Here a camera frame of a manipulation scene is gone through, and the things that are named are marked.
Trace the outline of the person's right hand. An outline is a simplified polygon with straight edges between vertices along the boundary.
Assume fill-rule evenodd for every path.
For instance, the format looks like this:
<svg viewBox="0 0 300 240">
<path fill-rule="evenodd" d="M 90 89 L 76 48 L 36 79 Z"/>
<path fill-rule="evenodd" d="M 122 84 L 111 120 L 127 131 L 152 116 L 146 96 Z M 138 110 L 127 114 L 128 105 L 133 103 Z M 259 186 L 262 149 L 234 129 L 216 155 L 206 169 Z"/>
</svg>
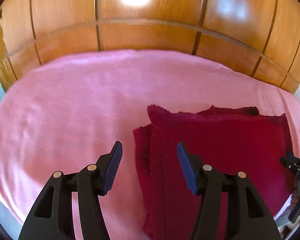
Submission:
<svg viewBox="0 0 300 240">
<path fill-rule="evenodd" d="M 299 202 L 300 200 L 300 189 L 298 189 L 298 182 L 295 181 L 294 182 L 294 192 L 292 194 L 292 200 L 290 202 L 291 207 L 295 207 L 296 204 Z"/>
</svg>

